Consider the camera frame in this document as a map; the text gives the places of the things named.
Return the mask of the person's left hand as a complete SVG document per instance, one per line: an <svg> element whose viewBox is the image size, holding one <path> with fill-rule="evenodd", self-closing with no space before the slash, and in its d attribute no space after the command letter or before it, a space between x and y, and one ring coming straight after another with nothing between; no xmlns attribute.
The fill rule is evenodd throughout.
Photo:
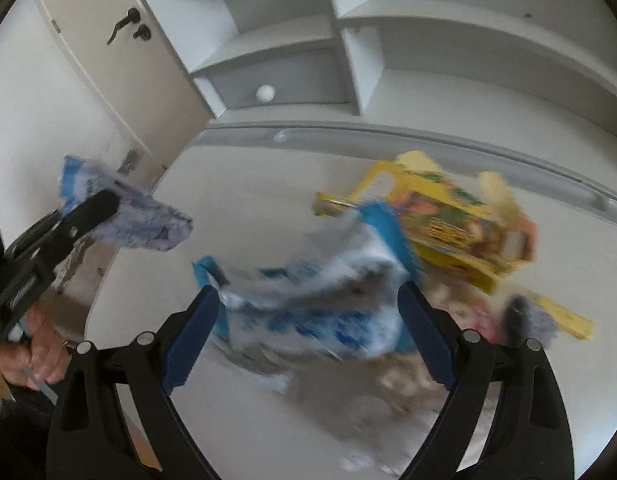
<svg viewBox="0 0 617 480"><path fill-rule="evenodd" d="M5 342L0 345L0 372L10 385L37 390L42 382L53 385L63 379L70 362L63 337L54 320L38 302L26 314L31 331L28 344Z"/></svg>

